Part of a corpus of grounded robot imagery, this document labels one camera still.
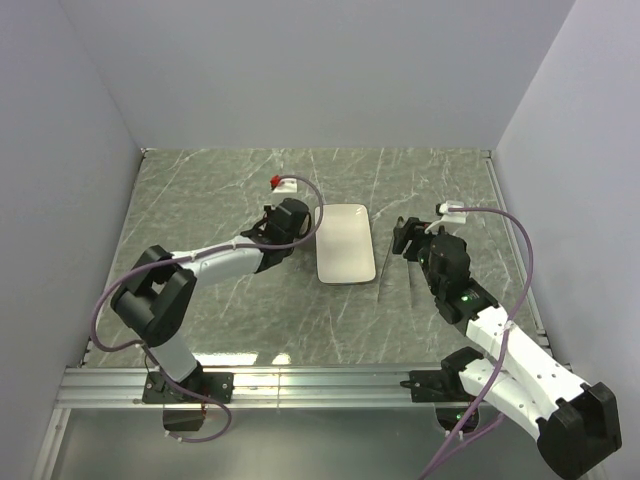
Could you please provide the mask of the steel serving tongs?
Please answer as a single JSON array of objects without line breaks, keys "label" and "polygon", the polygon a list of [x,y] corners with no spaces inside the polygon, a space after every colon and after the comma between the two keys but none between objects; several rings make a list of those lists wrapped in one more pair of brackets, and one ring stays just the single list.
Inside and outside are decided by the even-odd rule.
[{"label": "steel serving tongs", "polygon": [[397,257],[393,254],[392,247],[393,241],[390,241],[379,273],[376,301],[378,303],[399,302],[402,298],[411,309],[415,309],[418,301],[414,267],[402,256]]}]

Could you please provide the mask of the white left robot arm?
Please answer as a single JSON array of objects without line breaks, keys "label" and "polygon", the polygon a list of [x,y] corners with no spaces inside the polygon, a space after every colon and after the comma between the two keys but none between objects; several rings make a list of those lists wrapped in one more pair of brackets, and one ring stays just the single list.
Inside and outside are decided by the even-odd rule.
[{"label": "white left robot arm", "polygon": [[187,347],[179,330],[198,286],[257,274],[293,253],[289,246],[311,229],[308,206],[286,198],[252,228],[216,251],[196,252],[184,264],[173,263],[138,273],[125,280],[110,301],[111,309],[133,330],[167,373],[166,390],[178,401],[189,402],[205,393],[202,366]]}]

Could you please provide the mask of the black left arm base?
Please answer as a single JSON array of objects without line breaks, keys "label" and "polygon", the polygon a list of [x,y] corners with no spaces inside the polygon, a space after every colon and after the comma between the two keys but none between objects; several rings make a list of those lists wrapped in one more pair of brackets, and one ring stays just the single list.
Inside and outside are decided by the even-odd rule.
[{"label": "black left arm base", "polygon": [[[196,371],[193,377],[176,383],[163,371],[151,371],[146,376],[141,403],[163,407],[162,423],[168,436],[185,443],[204,443],[221,437],[231,427],[228,405],[233,390],[231,372]],[[218,407],[225,415],[220,430],[208,437],[185,437],[201,430],[210,406]]]}]

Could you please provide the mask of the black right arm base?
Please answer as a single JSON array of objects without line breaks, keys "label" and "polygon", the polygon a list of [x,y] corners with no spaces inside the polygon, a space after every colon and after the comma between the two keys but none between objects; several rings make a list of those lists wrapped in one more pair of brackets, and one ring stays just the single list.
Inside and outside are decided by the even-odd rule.
[{"label": "black right arm base", "polygon": [[445,431],[455,427],[475,400],[475,396],[466,393],[453,374],[444,369],[412,370],[400,386],[410,390],[413,403],[433,403],[436,420]]}]

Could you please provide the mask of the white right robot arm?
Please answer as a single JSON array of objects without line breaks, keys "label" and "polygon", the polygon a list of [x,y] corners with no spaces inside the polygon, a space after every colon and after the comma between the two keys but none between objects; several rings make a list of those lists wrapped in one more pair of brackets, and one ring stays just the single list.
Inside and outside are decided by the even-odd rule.
[{"label": "white right robot arm", "polygon": [[617,399],[546,353],[472,278],[466,242],[446,229],[463,220],[462,213],[433,223],[410,217],[393,229],[392,253],[420,265],[438,313],[472,343],[438,370],[410,371],[401,385],[414,403],[468,402],[472,410],[449,428],[463,441],[488,432],[471,429],[478,403],[488,402],[533,438],[556,475],[578,479],[622,446]]}]

